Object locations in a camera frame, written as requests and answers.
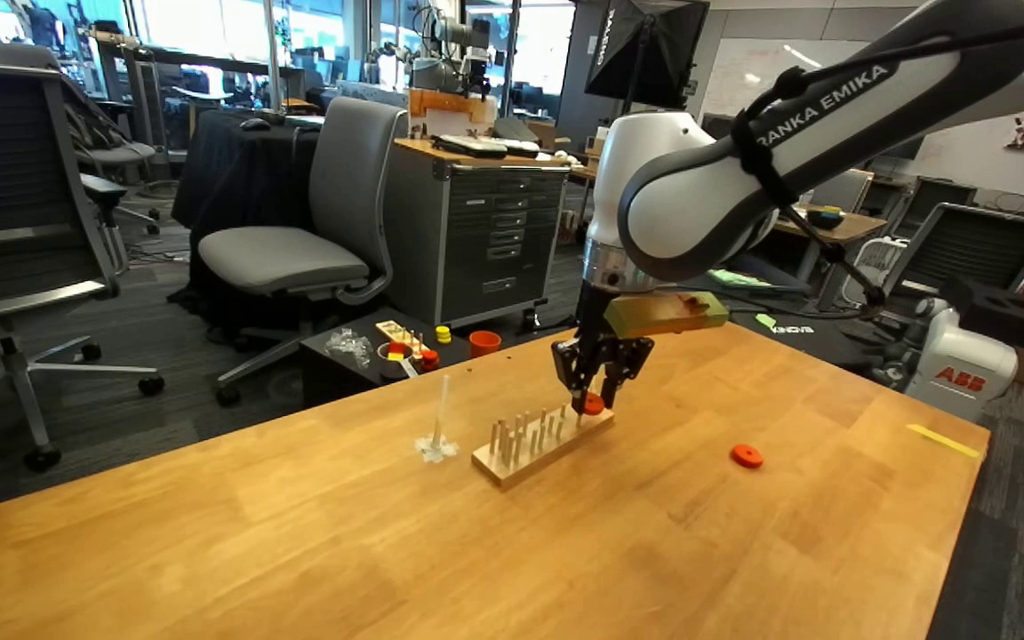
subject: gray cabinet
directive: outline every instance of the gray cabinet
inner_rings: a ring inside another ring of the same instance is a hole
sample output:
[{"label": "gray cabinet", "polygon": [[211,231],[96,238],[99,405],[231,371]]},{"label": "gray cabinet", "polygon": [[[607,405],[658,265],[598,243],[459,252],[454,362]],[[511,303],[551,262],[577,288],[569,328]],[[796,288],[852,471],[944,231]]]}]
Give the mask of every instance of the gray cabinet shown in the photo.
[{"label": "gray cabinet", "polygon": [[567,167],[397,143],[389,182],[390,305],[476,322],[545,298]]}]

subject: chair backrest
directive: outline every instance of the chair backrest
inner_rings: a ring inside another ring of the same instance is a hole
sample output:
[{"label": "chair backrest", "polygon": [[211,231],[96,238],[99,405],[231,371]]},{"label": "chair backrest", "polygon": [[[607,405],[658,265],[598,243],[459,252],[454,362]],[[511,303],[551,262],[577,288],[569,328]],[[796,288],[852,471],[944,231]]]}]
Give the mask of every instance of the chair backrest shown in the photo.
[{"label": "chair backrest", "polygon": [[115,288],[57,81],[0,64],[0,317]]},{"label": "chair backrest", "polygon": [[374,269],[374,288],[396,272],[385,238],[385,182],[407,115],[367,100],[336,100],[308,167],[313,231],[346,244]]}]

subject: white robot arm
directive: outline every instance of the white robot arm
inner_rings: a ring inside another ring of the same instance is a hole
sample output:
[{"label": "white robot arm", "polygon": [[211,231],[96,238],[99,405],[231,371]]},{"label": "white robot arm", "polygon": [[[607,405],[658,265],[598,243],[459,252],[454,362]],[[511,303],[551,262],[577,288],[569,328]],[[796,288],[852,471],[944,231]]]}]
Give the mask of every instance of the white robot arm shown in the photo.
[{"label": "white robot arm", "polygon": [[755,244],[792,190],[931,128],[1024,111],[1024,40],[918,59],[907,46],[1024,27],[1024,0],[931,0],[876,40],[838,75],[820,75],[775,105],[709,139],[688,115],[613,124],[583,254],[577,339],[554,344],[573,405],[604,365],[604,398],[636,376],[650,339],[617,339],[604,309],[620,291],[658,291]]}]

